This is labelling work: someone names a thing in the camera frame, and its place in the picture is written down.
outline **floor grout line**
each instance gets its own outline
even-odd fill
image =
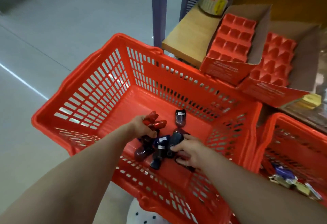
[[[32,44],[28,43],[26,40],[22,39],[21,37],[19,37],[18,35],[16,35],[14,32],[12,32],[10,29],[4,27],[2,24],[0,24],[0,27],[2,27],[4,30],[10,32],[12,35],[16,36],[18,39],[20,39],[21,41],[25,42],[26,44],[28,44],[29,46],[33,47],[34,49],[36,49],[37,51],[39,51],[40,53],[42,53],[43,55],[47,56],[49,59],[53,60],[54,62],[56,62],[57,64],[61,65],[62,67],[66,68],[67,70],[71,71],[70,69],[68,69],[66,66],[60,64],[58,61],[56,61],[55,59],[51,58],[49,55],[45,54],[44,52],[42,52],[40,49],[36,48],[35,46],[33,46]]]

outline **red plastic basket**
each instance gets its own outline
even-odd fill
[[[258,129],[258,137],[251,170],[258,173],[266,156],[311,184],[324,198],[321,203],[327,206],[327,136],[285,114],[276,113]]]
[[[261,103],[197,69],[124,34],[113,36],[62,83],[33,116],[32,124],[72,156],[135,115],[156,110],[175,129],[175,110],[188,112],[185,130],[250,168]],[[135,139],[120,157],[112,181],[138,199],[143,209],[171,223],[226,223],[230,209],[211,182],[165,159],[151,171],[148,158],[134,161]]]

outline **person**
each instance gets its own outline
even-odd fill
[[[142,123],[144,117],[53,168],[7,208],[0,223],[92,223],[125,145],[143,135],[156,137]],[[201,169],[241,223],[326,223],[321,204],[243,169],[193,136],[184,137],[172,150],[183,150],[189,160],[178,162]]]

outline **tile floor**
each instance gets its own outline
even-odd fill
[[[178,22],[180,5],[168,0],[166,34]],[[31,116],[117,32],[152,45],[151,0],[24,0],[0,15],[0,213],[68,158],[31,126]],[[126,223],[131,201],[110,184],[95,223]]]

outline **red cardboard box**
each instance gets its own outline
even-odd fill
[[[232,85],[238,85],[261,61],[261,55],[268,34],[270,10],[271,5],[263,4],[243,4],[228,7],[225,14],[230,13],[257,22],[252,39],[252,46],[247,54],[247,63],[223,61],[210,57],[208,51],[211,47],[212,41],[216,37],[216,31],[209,44],[207,56],[201,64],[200,71]]]
[[[296,41],[288,87],[254,80],[248,76],[237,88],[261,102],[281,107],[314,89],[319,59],[319,25],[302,22],[273,21],[269,31]]]

